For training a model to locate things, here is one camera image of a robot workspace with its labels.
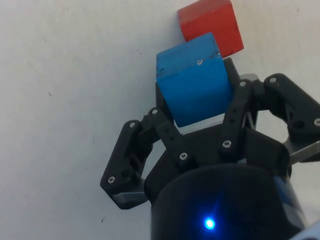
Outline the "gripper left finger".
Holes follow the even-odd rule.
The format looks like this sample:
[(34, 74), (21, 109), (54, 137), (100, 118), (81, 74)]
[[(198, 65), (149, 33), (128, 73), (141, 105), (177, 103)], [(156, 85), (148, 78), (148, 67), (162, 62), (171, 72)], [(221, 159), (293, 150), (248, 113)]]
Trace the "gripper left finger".
[[(155, 85), (156, 106), (141, 121), (127, 121), (119, 134), (100, 180), (101, 188), (123, 210), (150, 201), (179, 175), (198, 163), (184, 136), (174, 125), (167, 102)], [(146, 179), (142, 173), (153, 144), (161, 141), (165, 151)]]

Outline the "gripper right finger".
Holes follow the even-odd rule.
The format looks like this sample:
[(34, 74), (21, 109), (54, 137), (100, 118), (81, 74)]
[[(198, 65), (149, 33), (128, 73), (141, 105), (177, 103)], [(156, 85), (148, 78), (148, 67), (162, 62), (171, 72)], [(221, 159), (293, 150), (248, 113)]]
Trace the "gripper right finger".
[(292, 163), (320, 160), (320, 104), (282, 73), (260, 81), (241, 78), (231, 58), (223, 61), (233, 89), (222, 123), (219, 153), (224, 161), (240, 158), (245, 131), (254, 129), (259, 111), (270, 111), (287, 125), (284, 143)]

